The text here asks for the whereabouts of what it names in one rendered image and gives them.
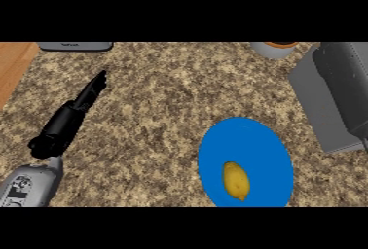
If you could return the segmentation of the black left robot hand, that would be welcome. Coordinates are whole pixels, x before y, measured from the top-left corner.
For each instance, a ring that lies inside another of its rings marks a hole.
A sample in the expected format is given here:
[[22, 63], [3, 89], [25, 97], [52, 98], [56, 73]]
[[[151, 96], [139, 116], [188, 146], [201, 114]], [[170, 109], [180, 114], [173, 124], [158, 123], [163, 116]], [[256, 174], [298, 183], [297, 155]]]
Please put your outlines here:
[[106, 71], [102, 70], [86, 84], [75, 100], [68, 100], [55, 112], [40, 134], [30, 140], [30, 153], [37, 159], [59, 157], [77, 136], [84, 115], [100, 91], [106, 88]]

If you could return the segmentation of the blue plate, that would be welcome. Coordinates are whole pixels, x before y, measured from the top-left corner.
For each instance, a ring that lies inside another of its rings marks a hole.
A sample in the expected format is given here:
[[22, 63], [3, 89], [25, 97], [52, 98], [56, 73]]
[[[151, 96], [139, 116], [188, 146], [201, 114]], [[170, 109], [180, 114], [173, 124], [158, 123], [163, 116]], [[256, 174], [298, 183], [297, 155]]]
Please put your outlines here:
[[[223, 185], [223, 165], [235, 162], [250, 180], [245, 200]], [[250, 118], [232, 117], [208, 129], [198, 147], [198, 174], [217, 207], [285, 207], [293, 192], [293, 163], [273, 130]]]

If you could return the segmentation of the grey flat appliance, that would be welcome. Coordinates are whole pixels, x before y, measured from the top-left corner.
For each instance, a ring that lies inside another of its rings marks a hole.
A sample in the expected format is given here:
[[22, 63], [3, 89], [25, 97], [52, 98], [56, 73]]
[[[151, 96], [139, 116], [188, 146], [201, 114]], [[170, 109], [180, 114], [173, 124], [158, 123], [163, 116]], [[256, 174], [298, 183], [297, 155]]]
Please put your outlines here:
[[50, 52], [105, 52], [112, 42], [37, 42], [37, 46]]

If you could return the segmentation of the yellow lemon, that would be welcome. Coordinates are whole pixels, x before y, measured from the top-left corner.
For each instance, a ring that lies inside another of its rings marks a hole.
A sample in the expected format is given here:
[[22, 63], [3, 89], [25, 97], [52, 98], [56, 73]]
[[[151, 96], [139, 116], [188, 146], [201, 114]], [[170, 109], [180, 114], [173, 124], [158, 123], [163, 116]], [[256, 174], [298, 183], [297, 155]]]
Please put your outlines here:
[[225, 163], [223, 184], [231, 197], [244, 201], [250, 192], [250, 181], [244, 169], [235, 162]]

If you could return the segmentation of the grey cup with orange rim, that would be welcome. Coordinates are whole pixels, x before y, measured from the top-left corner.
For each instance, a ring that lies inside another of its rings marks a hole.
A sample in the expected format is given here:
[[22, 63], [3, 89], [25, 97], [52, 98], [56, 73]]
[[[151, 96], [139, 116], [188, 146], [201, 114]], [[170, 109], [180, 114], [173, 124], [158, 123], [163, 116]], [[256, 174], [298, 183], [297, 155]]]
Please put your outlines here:
[[251, 42], [250, 46], [254, 51], [267, 58], [285, 58], [296, 47], [296, 42]]

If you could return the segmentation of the dark grey appliance part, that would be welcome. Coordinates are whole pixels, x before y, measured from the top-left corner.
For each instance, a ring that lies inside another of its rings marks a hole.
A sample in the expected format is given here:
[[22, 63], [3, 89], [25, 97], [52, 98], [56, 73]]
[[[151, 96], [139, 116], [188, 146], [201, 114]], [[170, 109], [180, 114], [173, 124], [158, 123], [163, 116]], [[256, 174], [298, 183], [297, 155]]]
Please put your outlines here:
[[368, 139], [368, 42], [322, 42], [312, 58], [346, 130]]

